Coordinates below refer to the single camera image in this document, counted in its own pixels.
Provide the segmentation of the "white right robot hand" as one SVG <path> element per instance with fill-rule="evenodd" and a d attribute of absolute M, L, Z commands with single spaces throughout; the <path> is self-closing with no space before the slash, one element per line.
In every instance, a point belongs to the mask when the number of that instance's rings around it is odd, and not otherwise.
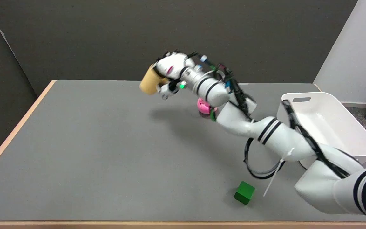
<path fill-rule="evenodd" d="M 167 83 L 159 83 L 156 86 L 157 92 L 163 100 L 167 100 L 179 91 L 181 72 L 186 67 L 195 67 L 195 65 L 195 62 L 188 55 L 176 51 L 167 52 L 154 64 L 153 69 L 157 75 L 162 79 L 167 79 Z"/>

